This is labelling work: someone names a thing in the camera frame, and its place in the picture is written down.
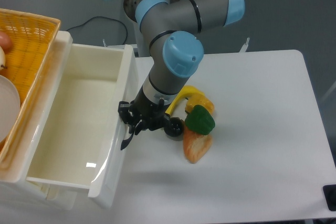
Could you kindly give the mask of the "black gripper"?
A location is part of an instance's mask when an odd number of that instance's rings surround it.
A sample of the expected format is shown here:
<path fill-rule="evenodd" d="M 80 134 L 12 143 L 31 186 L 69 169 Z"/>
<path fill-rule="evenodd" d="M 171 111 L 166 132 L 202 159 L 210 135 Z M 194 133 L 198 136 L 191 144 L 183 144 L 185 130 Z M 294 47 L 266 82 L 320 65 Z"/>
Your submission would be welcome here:
<path fill-rule="evenodd" d="M 144 94 L 143 88 L 139 90 L 136 98 L 131 102 L 120 101 L 118 114 L 122 122 L 129 127 L 129 133 L 138 135 L 141 131 L 156 131 L 163 129 L 167 135 L 181 135 L 184 123 L 180 118 L 165 114 L 168 105 L 163 101 L 158 104 L 150 101 Z"/>

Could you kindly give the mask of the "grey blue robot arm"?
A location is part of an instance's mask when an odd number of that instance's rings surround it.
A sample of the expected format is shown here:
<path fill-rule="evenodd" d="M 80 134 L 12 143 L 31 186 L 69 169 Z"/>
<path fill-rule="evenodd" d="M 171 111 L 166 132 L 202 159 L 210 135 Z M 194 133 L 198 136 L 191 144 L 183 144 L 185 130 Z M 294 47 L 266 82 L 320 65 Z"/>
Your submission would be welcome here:
<path fill-rule="evenodd" d="M 235 23 L 244 12 L 245 0 L 140 0 L 136 23 L 154 64 L 136 98 L 119 103 L 130 134 L 163 127 L 171 136 L 181 134 L 181 124 L 165 111 L 204 55 L 196 35 Z"/>

